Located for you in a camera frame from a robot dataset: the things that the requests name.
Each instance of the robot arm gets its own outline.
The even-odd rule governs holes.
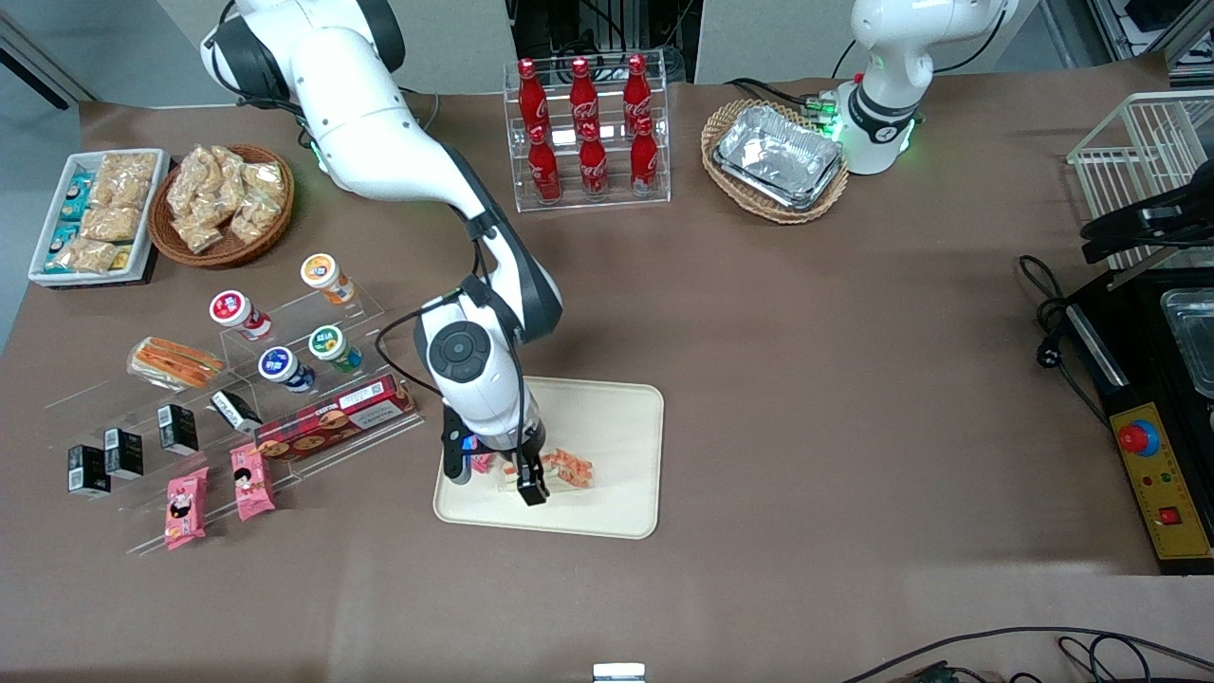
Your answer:
[[[870,175],[894,164],[935,64],[927,47],[994,29],[1019,0],[856,0],[851,28],[868,49],[863,79],[835,95],[839,142],[852,172]]]
[[[418,125],[392,81],[404,45],[386,0],[244,0],[221,21],[203,63],[221,85],[273,103],[299,102],[334,182],[385,201],[436,200],[464,218],[469,239],[493,254],[483,279],[424,307],[414,341],[443,395],[444,473],[471,476],[464,437],[510,454],[528,505],[548,490],[539,466],[544,428],[515,348],[546,336],[563,303],[551,275],[523,246],[484,183],[454,148]]]

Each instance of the yogurt cup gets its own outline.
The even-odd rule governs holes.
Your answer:
[[[336,258],[329,254],[312,254],[304,258],[300,277],[308,286],[320,290],[330,303],[340,304],[354,297],[354,284],[342,274]]]
[[[318,360],[333,365],[337,372],[353,372],[363,365],[363,355],[350,346],[341,329],[325,324],[316,328],[308,338],[308,349]]]
[[[295,394],[310,392],[316,385],[316,371],[301,364],[287,347],[267,349],[257,363],[257,371],[261,377]]]
[[[259,311],[248,296],[236,289],[220,291],[211,298],[211,319],[236,329],[249,341],[270,334],[270,315]]]

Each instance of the red emergency stop button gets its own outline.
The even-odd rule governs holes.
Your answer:
[[[1135,420],[1117,431],[1117,443],[1131,454],[1138,454],[1144,459],[1159,453],[1159,433],[1150,422]]]

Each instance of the red glass bottle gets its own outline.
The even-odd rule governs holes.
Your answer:
[[[535,62],[532,58],[518,59],[518,110],[523,115],[523,125],[527,126],[528,135],[532,129],[539,127],[546,136],[551,129],[548,119],[548,95],[535,78]]]
[[[537,126],[527,133],[532,142],[527,161],[531,163],[532,180],[539,193],[539,203],[555,204],[561,200],[561,176],[556,171],[556,154],[548,146],[548,135],[544,129]]]
[[[578,160],[582,164],[582,188],[586,200],[602,201],[607,198],[607,150],[599,141],[599,123],[584,124],[578,129],[582,137],[582,149]]]
[[[653,197],[658,190],[658,143],[653,140],[653,119],[636,119],[632,138],[632,194]]]
[[[628,58],[628,84],[624,85],[624,131],[636,135],[636,121],[649,115],[649,81],[645,79],[645,55]]]
[[[585,57],[573,58],[573,87],[569,89],[569,108],[573,113],[573,130],[585,141],[583,132],[595,131],[599,138],[599,92],[590,82],[590,62]]]

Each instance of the brown table cover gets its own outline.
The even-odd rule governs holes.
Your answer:
[[[700,167],[702,123],[739,93],[676,86],[670,205],[510,209],[566,301],[526,371],[665,395],[649,539],[439,522],[441,411],[422,397],[422,428],[306,482],[290,510],[144,558],[124,556],[121,513],[64,494],[44,406],[120,372],[148,334],[217,331],[204,309],[222,288],[299,295],[306,254],[336,255],[403,312],[472,252],[446,206],[339,190],[280,112],[85,104],[89,149],[273,148],[296,172],[296,218],[238,269],[161,258],[146,286],[29,288],[0,360],[0,677],[588,681],[596,661],[636,660],[656,682],[839,681],[1016,624],[1214,655],[1214,579],[1155,576],[1107,434],[1033,363],[1037,295],[1015,275],[1025,251],[1068,286],[1095,274],[1063,155],[1125,95],[1164,87],[1158,59],[937,79],[894,169],[777,227]],[[444,97],[432,132],[511,206],[501,118],[498,97]],[[1046,636],[941,658],[1074,676]]]

